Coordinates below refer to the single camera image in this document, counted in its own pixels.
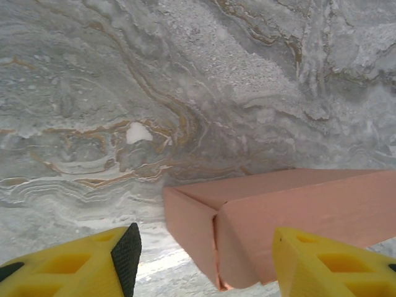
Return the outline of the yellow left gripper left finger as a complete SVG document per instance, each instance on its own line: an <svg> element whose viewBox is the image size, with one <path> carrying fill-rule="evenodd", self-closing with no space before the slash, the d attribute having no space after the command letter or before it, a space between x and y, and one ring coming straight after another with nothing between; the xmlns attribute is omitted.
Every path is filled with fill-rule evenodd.
<svg viewBox="0 0 396 297"><path fill-rule="evenodd" d="M139 227L113 228L1 265L1 296L133 296Z"/></svg>

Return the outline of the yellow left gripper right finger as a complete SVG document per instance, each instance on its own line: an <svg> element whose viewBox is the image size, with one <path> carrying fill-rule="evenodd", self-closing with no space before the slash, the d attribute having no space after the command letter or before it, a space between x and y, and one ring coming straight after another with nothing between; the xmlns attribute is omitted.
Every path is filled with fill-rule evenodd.
<svg viewBox="0 0 396 297"><path fill-rule="evenodd" d="M395 259L295 228L276 228L272 257L282 296L395 297Z"/></svg>

